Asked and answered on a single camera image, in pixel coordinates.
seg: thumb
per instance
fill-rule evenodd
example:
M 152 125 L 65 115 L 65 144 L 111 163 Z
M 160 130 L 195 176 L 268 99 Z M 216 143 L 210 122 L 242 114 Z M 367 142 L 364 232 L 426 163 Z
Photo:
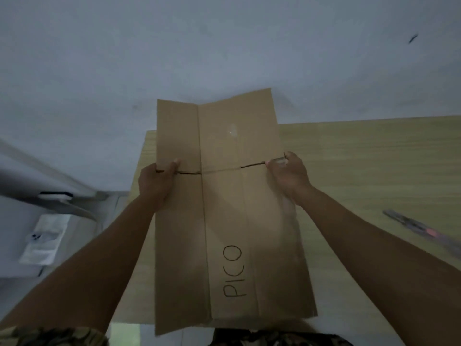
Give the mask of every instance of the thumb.
M 170 165 L 168 165 L 164 173 L 173 175 L 177 171 L 179 164 L 181 164 L 181 161 L 179 159 L 175 159 L 174 161 L 170 163 Z
M 269 169 L 269 171 L 273 174 L 276 175 L 279 172 L 280 165 L 275 159 L 268 160 L 265 162 L 266 167 Z

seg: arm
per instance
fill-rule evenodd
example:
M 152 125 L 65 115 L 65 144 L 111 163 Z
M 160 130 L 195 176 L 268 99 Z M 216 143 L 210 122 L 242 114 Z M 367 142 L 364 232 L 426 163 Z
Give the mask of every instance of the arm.
M 150 221 L 172 187 L 178 162 L 141 171 L 140 195 L 97 238 L 37 285 L 2 320 L 12 326 L 91 327 L 103 333 L 136 265 Z
M 312 218 L 343 265 L 407 345 L 454 345 L 461 272 L 351 213 L 314 188 L 303 161 L 266 163 L 282 191 Z

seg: wooden table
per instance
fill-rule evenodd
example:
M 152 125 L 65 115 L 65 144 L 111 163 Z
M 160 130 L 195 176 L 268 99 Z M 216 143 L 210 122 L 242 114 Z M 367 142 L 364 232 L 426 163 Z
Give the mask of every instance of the wooden table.
M 461 269 L 442 247 L 382 214 L 394 209 L 461 240 L 461 116 L 286 124 L 280 136 L 286 150 L 303 159 L 315 186 Z M 141 168 L 154 161 L 155 131 L 148 131 L 128 201 L 138 195 Z M 308 322 L 325 333 L 397 338 L 302 209 L 298 219 L 319 313 Z M 114 321 L 154 324 L 153 224 Z

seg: flattened cardboard box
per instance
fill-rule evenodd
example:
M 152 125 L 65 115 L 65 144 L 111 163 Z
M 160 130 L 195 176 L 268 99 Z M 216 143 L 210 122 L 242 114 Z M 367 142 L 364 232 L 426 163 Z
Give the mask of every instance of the flattened cardboard box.
M 156 334 L 317 315 L 295 206 L 264 165 L 283 156 L 270 89 L 157 101 L 158 168 L 181 166 L 155 218 Z

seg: left hand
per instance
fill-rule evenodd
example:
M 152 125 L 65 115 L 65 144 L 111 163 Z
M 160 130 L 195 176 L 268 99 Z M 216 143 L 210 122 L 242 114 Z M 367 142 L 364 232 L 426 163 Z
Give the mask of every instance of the left hand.
M 173 175 L 179 167 L 179 159 L 171 162 L 163 172 L 157 172 L 157 164 L 153 163 L 141 170 L 138 178 L 139 195 L 158 199 L 160 205 L 163 204 L 168 193 L 173 186 Z

